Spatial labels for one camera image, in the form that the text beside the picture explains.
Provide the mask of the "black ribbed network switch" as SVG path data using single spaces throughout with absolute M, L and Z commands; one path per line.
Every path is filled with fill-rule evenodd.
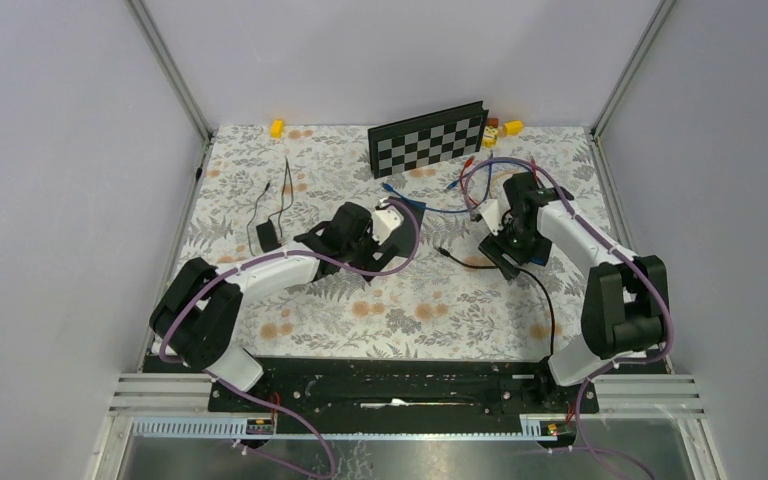
M 543 237 L 537 238 L 527 248 L 527 261 L 545 267 L 550 259 L 553 243 Z

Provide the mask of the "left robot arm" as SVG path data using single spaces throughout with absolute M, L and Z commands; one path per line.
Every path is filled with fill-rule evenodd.
M 418 250 L 421 221 L 404 202 L 386 199 L 373 209 L 352 202 L 283 246 L 225 272 L 201 257 L 187 261 L 149 319 L 167 363 L 203 371 L 232 389 L 248 411 L 269 401 L 261 363 L 232 341 L 246 303 L 340 270 L 365 281 L 405 269 Z

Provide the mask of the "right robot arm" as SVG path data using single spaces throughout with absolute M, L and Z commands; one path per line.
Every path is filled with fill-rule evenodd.
M 535 402 L 557 412 L 573 398 L 573 387 L 631 352 L 664 344 L 667 272 L 656 256 L 641 257 L 595 227 L 562 188 L 543 187 L 532 173 L 503 184 L 506 207 L 490 204 L 480 217 L 489 228 L 479 250 L 507 280 L 524 265 L 543 265 L 560 250 L 586 282 L 580 332 L 542 362 L 533 386 Z

